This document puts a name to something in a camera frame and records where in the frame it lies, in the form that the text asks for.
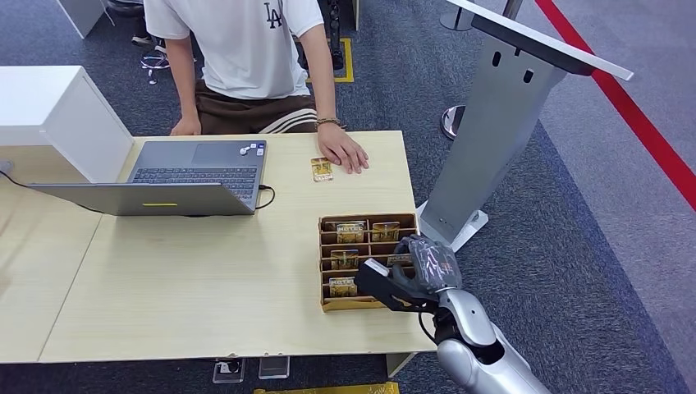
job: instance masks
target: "card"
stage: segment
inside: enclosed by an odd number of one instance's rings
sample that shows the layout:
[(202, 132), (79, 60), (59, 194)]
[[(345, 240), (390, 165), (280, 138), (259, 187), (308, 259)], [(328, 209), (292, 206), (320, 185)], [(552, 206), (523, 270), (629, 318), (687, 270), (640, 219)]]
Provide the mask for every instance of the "card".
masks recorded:
[(387, 266), (391, 267), (394, 263), (401, 265), (413, 265), (410, 254), (393, 254), (387, 257)]
[(339, 244), (359, 244), (365, 241), (364, 224), (338, 223), (336, 242)]
[(327, 158), (313, 158), (309, 162), (312, 164), (312, 177), (315, 182), (328, 182), (333, 180), (331, 162), (329, 162)]
[(358, 250), (332, 250), (331, 269), (358, 269)]
[(372, 242), (397, 242), (399, 240), (399, 222), (374, 223), (372, 225)]
[(355, 277), (332, 277), (328, 280), (328, 292), (331, 298), (356, 297), (358, 287), (353, 282)]
[(365, 220), (348, 220), (345, 222), (325, 222), (324, 231), (335, 231), (336, 225), (338, 224), (361, 224), (363, 229), (367, 228), (367, 222)]

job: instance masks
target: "cardboard organizer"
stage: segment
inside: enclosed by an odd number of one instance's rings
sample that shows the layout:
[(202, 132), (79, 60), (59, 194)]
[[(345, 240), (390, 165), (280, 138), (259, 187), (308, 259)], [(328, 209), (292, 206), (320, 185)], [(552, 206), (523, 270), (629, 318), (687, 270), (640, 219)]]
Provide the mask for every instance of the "cardboard organizer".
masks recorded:
[[(337, 232), (329, 231), (328, 222), (349, 222), (354, 220), (364, 220), (367, 222), (367, 227), (364, 234), (364, 242), (338, 244)], [(375, 259), (384, 266), (387, 266), (390, 271), (392, 267), (388, 265), (389, 256), (394, 255), (394, 249), (399, 243), (396, 242), (372, 242), (372, 225), (373, 223), (382, 222), (399, 222), (399, 237), (418, 234), (416, 225), (416, 217), (412, 213), (389, 213), (379, 215), (351, 215), (351, 216), (331, 216), (319, 219), (319, 274), (321, 275), (321, 305), (324, 312), (331, 310), (344, 309), (373, 309), (384, 308), (384, 304), (375, 300), (370, 295), (361, 294), (358, 289), (356, 297), (330, 297), (328, 280), (332, 277), (354, 277), (357, 275), (357, 269), (337, 269), (332, 270), (331, 252), (333, 250), (358, 250), (358, 262), (362, 264), (367, 259)], [(407, 276), (413, 275), (413, 268), (410, 264), (403, 263), (404, 271)]]

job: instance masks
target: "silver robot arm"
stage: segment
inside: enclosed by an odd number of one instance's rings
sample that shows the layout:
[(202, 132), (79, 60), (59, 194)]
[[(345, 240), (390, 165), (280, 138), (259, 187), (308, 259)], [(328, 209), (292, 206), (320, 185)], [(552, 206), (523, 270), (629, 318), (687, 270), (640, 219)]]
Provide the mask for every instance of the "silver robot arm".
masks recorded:
[(440, 307), (451, 312), (460, 337), (437, 344), (437, 359), (457, 385), (472, 394), (550, 393), (476, 297), (459, 289), (438, 294)]
[(422, 236), (401, 240), (395, 253), (410, 253), (415, 277), (399, 264), (389, 270), (369, 259), (355, 284), (389, 309), (433, 314), (437, 359), (459, 386), (472, 394), (550, 393), (527, 361), (493, 324), (479, 300), (461, 290), (454, 252)]

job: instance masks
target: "white t-shirt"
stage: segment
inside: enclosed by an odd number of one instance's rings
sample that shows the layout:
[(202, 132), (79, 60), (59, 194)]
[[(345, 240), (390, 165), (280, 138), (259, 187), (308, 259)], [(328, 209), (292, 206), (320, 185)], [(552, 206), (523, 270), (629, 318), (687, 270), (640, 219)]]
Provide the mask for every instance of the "white t-shirt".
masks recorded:
[(323, 23), (317, 0), (144, 0), (148, 32), (205, 57), (205, 84), (235, 99), (309, 94), (292, 39)]

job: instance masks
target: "black glove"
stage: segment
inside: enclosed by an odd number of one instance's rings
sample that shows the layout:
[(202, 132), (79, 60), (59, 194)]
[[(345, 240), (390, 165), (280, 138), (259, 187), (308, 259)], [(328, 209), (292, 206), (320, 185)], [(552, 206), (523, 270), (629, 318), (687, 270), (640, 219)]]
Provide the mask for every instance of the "black glove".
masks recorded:
[(415, 268), (415, 278), (411, 280), (406, 277), (400, 264), (394, 264), (394, 280), (402, 286), (428, 294), (446, 288), (462, 287), (455, 252), (443, 243), (412, 235), (402, 238), (394, 253), (410, 253)]

